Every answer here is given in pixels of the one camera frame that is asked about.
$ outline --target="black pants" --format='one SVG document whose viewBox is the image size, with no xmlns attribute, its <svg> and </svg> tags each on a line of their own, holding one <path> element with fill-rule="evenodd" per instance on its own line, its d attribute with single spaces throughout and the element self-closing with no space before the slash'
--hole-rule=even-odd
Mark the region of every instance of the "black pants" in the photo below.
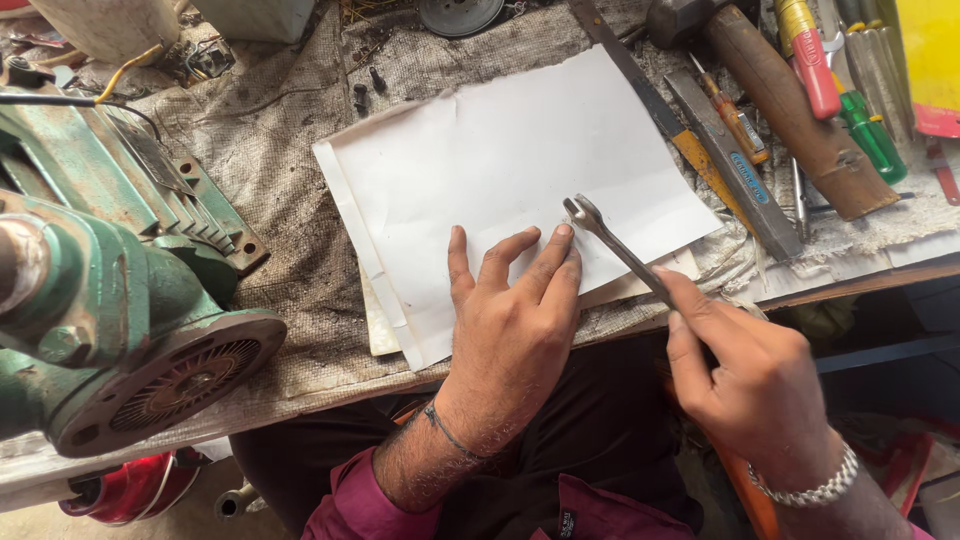
<svg viewBox="0 0 960 540">
<path fill-rule="evenodd" d="M 673 461 L 667 408 L 643 338 L 574 351 L 543 409 L 517 441 L 516 473 L 474 476 L 444 499 L 436 538 L 556 537 L 557 476 L 658 508 L 698 531 L 703 509 Z M 247 479 L 297 536 L 330 493 L 330 470 L 397 426 L 369 401 L 230 437 Z"/>
</svg>

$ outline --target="shirt cuff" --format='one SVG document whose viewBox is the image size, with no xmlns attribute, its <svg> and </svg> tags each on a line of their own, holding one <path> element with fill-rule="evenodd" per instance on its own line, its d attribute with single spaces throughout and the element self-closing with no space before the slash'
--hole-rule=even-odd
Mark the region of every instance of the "shirt cuff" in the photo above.
<svg viewBox="0 0 960 540">
<path fill-rule="evenodd" d="M 420 513 L 403 511 L 387 499 L 373 477 L 373 451 L 368 448 L 330 471 L 333 501 L 347 525 L 369 540 L 429 540 L 440 519 L 441 505 Z"/>
</svg>

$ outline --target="maroon shirt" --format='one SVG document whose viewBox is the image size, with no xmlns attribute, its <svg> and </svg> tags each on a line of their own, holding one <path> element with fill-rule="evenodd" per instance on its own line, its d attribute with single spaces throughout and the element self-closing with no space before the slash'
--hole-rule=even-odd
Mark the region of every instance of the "maroon shirt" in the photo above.
<svg viewBox="0 0 960 540">
<path fill-rule="evenodd" d="M 433 537 L 441 505 L 421 514 L 394 506 L 373 477 L 373 450 L 366 449 L 330 471 L 333 494 L 325 496 L 314 510 L 301 540 L 428 540 Z M 694 538 L 687 525 L 628 497 L 594 489 L 570 475 L 560 475 L 559 486 L 560 538 Z M 530 539 L 550 540 L 550 537 L 538 528 Z M 916 527 L 914 539 L 933 540 Z"/>
</svg>

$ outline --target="spanner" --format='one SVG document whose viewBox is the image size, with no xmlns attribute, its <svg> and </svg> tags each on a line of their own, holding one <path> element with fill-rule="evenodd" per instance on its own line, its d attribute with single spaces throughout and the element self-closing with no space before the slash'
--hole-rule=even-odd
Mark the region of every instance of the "spanner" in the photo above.
<svg viewBox="0 0 960 540">
<path fill-rule="evenodd" d="M 830 69 L 833 69 L 834 55 L 840 52 L 840 49 L 843 49 L 843 45 L 843 32 L 837 32 L 833 41 L 824 41 L 824 52 L 827 54 L 827 67 Z M 804 182 L 804 174 L 801 172 L 796 159 L 790 158 L 790 168 L 793 172 L 793 202 L 797 212 L 797 233 L 800 236 L 800 241 L 806 243 L 810 240 L 809 212 L 806 207 L 806 182 Z"/>
<path fill-rule="evenodd" d="M 607 247 L 613 251 L 614 255 L 619 257 L 624 264 L 634 271 L 634 274 L 636 274 L 642 282 L 650 287 L 650 290 L 657 295 L 657 298 L 659 298 L 661 302 L 666 304 L 670 309 L 676 309 L 673 306 L 673 301 L 670 300 L 670 291 L 666 290 L 666 287 L 660 278 L 657 277 L 657 274 L 654 274 L 646 264 L 643 264 L 642 260 L 634 255 L 634 252 L 630 251 L 630 248 L 623 245 L 623 242 L 614 236 L 610 229 L 607 229 L 600 210 L 598 210 L 587 197 L 584 197 L 580 193 L 577 193 L 573 199 L 576 200 L 576 203 L 568 198 L 564 199 L 564 208 L 566 209 L 567 215 L 570 216 L 570 221 L 577 227 L 585 231 L 590 231 L 595 234 L 597 238 L 600 238 L 600 240 L 607 244 Z"/>
</svg>

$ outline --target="black thread bracelet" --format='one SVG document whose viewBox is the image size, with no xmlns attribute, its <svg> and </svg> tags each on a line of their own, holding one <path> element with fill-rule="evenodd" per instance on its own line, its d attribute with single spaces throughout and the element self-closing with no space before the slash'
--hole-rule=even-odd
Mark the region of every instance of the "black thread bracelet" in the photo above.
<svg viewBox="0 0 960 540">
<path fill-rule="evenodd" d="M 430 405 L 426 406 L 426 408 L 423 410 L 423 414 L 426 416 L 427 420 L 430 421 L 431 426 L 440 426 L 440 430 L 443 431 L 444 435 L 446 435 L 446 438 L 449 439 L 451 443 L 453 443 L 453 446 L 457 447 L 457 450 L 459 450 L 460 452 L 463 452 L 468 457 L 471 457 L 478 461 L 485 461 L 487 459 L 482 455 L 477 455 L 467 450 L 467 448 L 464 445 L 458 443 L 457 439 L 453 438 L 453 435 L 451 435 L 450 432 L 446 430 L 446 426 L 444 426 L 444 423 L 440 421 L 440 417 L 437 416 L 437 408 L 433 406 L 433 402 L 430 402 Z"/>
</svg>

